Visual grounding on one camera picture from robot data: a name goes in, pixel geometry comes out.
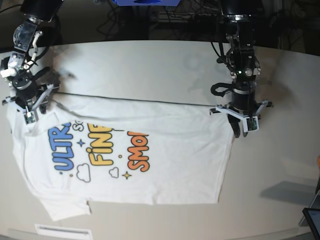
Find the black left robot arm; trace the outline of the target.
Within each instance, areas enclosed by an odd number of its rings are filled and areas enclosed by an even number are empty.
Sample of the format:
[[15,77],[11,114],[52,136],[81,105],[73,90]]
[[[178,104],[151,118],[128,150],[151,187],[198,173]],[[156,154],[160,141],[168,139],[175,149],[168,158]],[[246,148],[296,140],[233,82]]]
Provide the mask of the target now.
[[230,44],[225,59],[233,77],[228,109],[249,117],[252,126],[256,124],[253,115],[259,108],[255,99],[255,69],[260,68],[254,51],[253,19],[264,12],[263,3],[261,0],[222,0],[221,12]]

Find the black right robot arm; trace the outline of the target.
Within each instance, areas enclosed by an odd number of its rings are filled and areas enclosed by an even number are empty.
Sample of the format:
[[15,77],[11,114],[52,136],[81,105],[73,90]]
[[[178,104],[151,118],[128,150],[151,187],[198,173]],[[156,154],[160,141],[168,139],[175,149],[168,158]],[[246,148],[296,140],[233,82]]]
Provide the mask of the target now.
[[[21,12],[27,16],[13,34],[14,48],[10,56],[0,62],[0,75],[8,82],[14,95],[6,97],[3,104],[14,106],[22,113],[26,123],[38,120],[38,113],[45,114],[52,91],[58,89],[58,83],[41,82],[39,79],[51,71],[49,66],[32,74],[31,69],[54,43],[60,32],[60,19],[57,15],[63,1],[61,0],[25,0]],[[54,21],[52,39],[42,52],[38,41],[44,32],[39,28],[43,22]]]

